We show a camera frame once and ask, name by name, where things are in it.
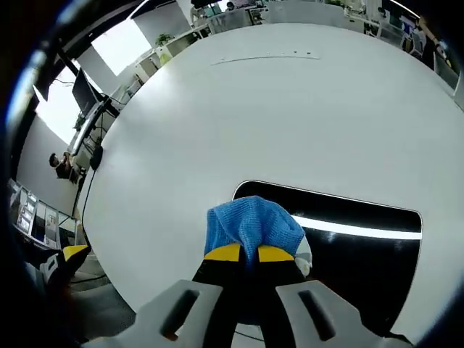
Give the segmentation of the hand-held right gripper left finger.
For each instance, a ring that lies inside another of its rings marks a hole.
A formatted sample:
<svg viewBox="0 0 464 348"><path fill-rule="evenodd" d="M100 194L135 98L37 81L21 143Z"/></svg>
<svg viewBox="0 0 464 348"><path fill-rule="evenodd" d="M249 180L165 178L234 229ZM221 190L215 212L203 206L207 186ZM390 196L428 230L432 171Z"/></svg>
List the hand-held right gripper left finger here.
<svg viewBox="0 0 464 348"><path fill-rule="evenodd" d="M242 280L242 248L208 252L193 279L181 280L145 304L134 324L115 337L117 347L230 347Z"/></svg>

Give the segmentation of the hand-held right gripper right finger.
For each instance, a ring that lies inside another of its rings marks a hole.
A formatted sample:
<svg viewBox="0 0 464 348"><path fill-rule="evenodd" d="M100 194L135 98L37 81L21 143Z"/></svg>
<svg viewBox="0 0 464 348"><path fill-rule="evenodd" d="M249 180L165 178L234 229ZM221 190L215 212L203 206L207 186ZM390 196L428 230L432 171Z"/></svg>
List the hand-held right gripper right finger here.
<svg viewBox="0 0 464 348"><path fill-rule="evenodd" d="M359 311L320 281L307 281L294 258L275 246L259 246L257 317L266 347L411 347L379 336Z"/></svg>

